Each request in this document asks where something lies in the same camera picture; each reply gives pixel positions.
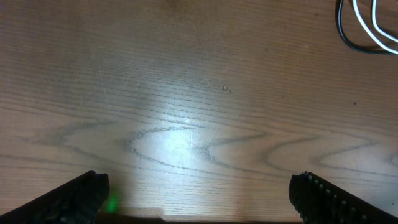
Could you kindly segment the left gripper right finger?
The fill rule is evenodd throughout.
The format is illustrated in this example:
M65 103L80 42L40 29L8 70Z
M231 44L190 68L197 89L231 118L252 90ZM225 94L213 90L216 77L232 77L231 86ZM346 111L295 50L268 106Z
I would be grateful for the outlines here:
M397 217L311 172L291 177L289 200L304 223L397 224Z

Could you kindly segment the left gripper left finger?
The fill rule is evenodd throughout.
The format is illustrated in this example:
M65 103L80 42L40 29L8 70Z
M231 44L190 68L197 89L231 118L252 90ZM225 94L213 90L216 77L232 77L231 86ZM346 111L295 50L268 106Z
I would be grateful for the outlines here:
M92 224L109 191L108 175L91 170L1 215L1 224Z

